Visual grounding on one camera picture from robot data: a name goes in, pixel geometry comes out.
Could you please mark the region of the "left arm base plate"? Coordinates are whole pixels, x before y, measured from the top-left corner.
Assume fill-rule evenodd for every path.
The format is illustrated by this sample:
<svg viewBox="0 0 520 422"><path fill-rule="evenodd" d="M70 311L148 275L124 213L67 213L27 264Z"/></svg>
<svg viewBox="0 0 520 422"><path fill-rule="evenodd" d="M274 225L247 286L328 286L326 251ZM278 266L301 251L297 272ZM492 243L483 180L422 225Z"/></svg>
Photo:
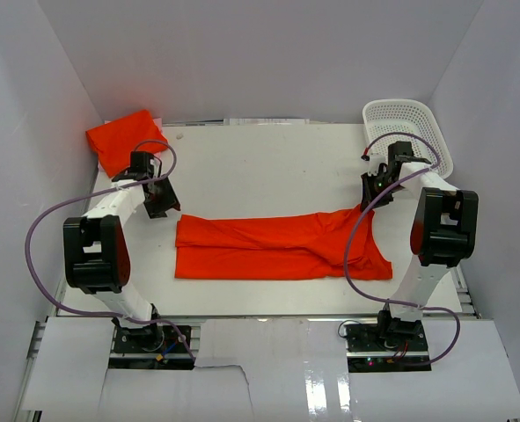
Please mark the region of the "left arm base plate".
<svg viewBox="0 0 520 422"><path fill-rule="evenodd" d="M194 330L179 325L176 332L169 324L145 328L117 327L108 361L110 369L183 370L194 368L194 360L184 342L191 346Z"/></svg>

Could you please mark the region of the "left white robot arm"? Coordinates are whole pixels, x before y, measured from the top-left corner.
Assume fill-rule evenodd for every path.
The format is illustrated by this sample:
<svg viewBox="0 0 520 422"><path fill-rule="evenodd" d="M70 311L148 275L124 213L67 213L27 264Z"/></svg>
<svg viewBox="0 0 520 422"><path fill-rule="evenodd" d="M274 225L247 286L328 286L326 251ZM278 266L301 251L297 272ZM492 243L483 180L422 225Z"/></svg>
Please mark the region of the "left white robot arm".
<svg viewBox="0 0 520 422"><path fill-rule="evenodd" d="M157 317L156 308L129 281L124 226L140 208L150 219L180 210L172 184L161 171L161 160L150 152L132 152L130 166L112 179L111 191L85 214L63 224L68 285L103 302L114 318L136 326L134 341L146 351L162 345L164 329L151 321Z"/></svg>

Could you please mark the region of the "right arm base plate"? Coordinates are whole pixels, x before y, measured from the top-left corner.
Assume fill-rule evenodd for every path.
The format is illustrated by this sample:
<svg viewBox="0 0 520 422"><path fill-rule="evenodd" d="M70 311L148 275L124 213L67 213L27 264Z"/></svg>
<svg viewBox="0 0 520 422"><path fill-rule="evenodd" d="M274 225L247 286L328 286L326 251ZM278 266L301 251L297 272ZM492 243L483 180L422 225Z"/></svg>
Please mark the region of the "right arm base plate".
<svg viewBox="0 0 520 422"><path fill-rule="evenodd" d="M384 338L377 324L346 320L337 329L346 342L350 374L428 372L431 364L428 342L423 329L412 338Z"/></svg>

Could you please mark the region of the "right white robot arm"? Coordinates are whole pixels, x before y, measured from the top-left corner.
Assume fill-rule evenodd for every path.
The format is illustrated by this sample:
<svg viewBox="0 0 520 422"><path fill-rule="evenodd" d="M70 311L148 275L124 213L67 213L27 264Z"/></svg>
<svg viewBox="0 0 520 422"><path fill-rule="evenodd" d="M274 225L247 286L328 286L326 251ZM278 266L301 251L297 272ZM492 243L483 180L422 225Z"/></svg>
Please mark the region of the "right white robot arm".
<svg viewBox="0 0 520 422"><path fill-rule="evenodd" d="M371 164L362 175L362 211L391 203L401 189L418 200L409 238L409 267L377 317L375 338L388 351L419 336L422 308L437 284L452 267L470 258L475 247L479 195L445 182L434 172L440 156L433 155L431 163L414 154L410 141L396 141L388 146L386 161Z"/></svg>

